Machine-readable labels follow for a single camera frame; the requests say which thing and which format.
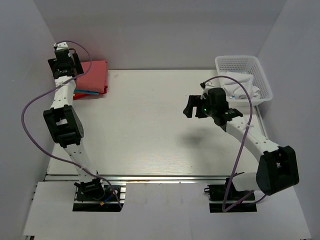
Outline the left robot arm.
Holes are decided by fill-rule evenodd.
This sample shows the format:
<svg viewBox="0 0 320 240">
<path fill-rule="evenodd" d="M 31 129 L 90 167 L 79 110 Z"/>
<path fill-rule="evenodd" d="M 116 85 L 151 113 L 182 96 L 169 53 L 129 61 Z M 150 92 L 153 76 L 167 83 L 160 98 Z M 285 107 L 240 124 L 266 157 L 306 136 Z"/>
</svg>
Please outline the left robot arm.
<svg viewBox="0 0 320 240">
<path fill-rule="evenodd" d="M 105 196 L 106 187 L 96 177 L 83 145 L 84 128 L 73 108 L 76 81 L 68 79 L 83 74 L 83 68 L 76 53 L 71 54 L 66 43 L 54 47 L 55 58 L 48 63 L 53 73 L 55 91 L 50 109 L 43 112 L 45 123 L 53 141 L 60 145 L 75 164 L 79 183 L 75 186 L 87 197 L 99 200 Z"/>
</svg>

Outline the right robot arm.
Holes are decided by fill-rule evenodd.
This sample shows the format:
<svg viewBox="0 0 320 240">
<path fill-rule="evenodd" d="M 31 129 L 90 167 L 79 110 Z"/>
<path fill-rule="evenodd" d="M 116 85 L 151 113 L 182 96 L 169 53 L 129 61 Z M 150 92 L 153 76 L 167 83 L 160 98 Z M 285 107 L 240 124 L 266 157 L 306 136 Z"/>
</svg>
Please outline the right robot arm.
<svg viewBox="0 0 320 240">
<path fill-rule="evenodd" d="M 206 89 L 201 95 L 190 95 L 183 110 L 187 118 L 212 118 L 223 131 L 236 138 L 258 162 L 256 172 L 236 175 L 225 188 L 226 195 L 236 200 L 244 191 L 261 191 L 271 196 L 300 181 L 295 150 L 269 140 L 248 123 L 243 114 L 230 108 L 222 88 Z"/>
</svg>

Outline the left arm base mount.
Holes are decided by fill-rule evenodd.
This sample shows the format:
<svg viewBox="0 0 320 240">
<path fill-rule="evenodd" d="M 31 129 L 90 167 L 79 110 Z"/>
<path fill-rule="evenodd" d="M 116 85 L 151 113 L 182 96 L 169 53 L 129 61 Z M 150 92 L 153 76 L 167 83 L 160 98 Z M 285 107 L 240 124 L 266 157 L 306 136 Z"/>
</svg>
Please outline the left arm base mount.
<svg viewBox="0 0 320 240">
<path fill-rule="evenodd" d="M 117 213 L 122 210 L 125 202 L 126 187 L 113 185 L 114 191 L 108 184 L 98 189 L 97 184 L 91 184 L 84 193 L 80 183 L 74 184 L 75 195 L 73 201 L 73 212 L 96 212 L 96 213 Z"/>
</svg>

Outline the salmon pink t-shirt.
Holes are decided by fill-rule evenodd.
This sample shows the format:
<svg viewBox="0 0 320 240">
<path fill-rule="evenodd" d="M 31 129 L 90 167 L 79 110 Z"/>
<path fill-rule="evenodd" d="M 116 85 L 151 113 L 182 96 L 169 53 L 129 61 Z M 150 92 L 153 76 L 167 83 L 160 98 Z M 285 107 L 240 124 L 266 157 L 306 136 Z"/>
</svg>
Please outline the salmon pink t-shirt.
<svg viewBox="0 0 320 240">
<path fill-rule="evenodd" d="M 76 80 L 76 90 L 102 93 L 108 85 L 108 63 L 106 60 L 92 62 L 88 73 Z"/>
</svg>

